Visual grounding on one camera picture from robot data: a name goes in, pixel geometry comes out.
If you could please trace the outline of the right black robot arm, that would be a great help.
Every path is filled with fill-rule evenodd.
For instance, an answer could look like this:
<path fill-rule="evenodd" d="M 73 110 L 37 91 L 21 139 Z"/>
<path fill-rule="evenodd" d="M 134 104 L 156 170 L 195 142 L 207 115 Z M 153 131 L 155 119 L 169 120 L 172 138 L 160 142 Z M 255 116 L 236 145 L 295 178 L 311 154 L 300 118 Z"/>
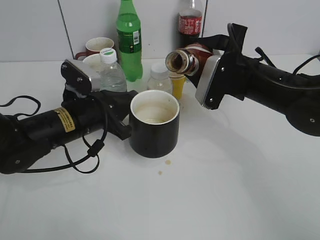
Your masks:
<path fill-rule="evenodd" d="M 221 56 L 203 61 L 191 82 L 195 98 L 206 109 L 216 110 L 225 95 L 251 99 L 278 113 L 297 130 L 320 135 L 320 77 L 286 72 L 233 50 L 226 35 L 193 40 L 209 50 L 222 50 Z"/>

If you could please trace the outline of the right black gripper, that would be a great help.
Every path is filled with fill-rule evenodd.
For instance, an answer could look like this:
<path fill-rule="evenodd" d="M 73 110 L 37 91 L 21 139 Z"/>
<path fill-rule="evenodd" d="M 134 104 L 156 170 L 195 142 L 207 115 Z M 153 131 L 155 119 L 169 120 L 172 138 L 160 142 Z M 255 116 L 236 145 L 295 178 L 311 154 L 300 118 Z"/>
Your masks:
<path fill-rule="evenodd" d="M 196 40 L 196 43 L 210 52 L 213 52 L 213 50 L 230 52 L 232 50 L 230 37 L 223 34 L 200 37 Z M 248 98 L 252 93 L 250 90 L 252 74 L 249 69 L 241 63 L 235 53 L 225 53 L 220 56 L 222 66 L 220 78 L 225 89 L 225 95 L 230 95 L 239 100 Z M 186 77 L 197 88 L 201 74 L 197 72 L 194 75 L 186 75 Z"/>

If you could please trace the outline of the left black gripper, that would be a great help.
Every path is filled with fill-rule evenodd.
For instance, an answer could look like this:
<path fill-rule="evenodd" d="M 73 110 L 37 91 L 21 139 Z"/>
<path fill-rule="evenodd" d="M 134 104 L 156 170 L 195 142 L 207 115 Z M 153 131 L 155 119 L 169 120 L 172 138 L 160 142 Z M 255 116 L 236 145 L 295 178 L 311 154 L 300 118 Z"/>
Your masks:
<path fill-rule="evenodd" d="M 96 92 L 96 97 L 102 102 L 107 113 L 107 131 L 114 133 L 119 139 L 126 140 L 131 137 L 132 128 L 125 125 L 123 120 L 130 113 L 132 99 L 138 94 L 131 90 L 126 92 L 114 92 L 101 90 Z"/>

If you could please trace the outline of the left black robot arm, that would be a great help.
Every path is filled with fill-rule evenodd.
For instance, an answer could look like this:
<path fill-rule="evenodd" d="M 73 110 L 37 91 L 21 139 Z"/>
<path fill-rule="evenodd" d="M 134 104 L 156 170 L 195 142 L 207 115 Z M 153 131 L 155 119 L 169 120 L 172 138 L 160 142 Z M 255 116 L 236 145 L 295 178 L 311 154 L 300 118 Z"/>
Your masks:
<path fill-rule="evenodd" d="M 59 108 L 43 113 L 35 111 L 0 116 L 0 172 L 5 175 L 15 173 L 45 173 L 77 166 L 89 158 L 97 158 L 104 147 L 108 133 L 121 140 L 128 139 L 131 127 L 123 120 L 130 112 L 132 99 L 137 91 L 113 92 L 95 91 L 80 98 L 70 91 L 63 92 L 63 102 Z M 78 161 L 72 161 L 69 152 L 65 152 L 68 164 L 32 169 L 31 166 L 51 150 L 66 147 L 79 138 L 85 139 L 95 131 L 102 130 L 101 138 L 93 144 L 84 140 L 87 154 Z"/>

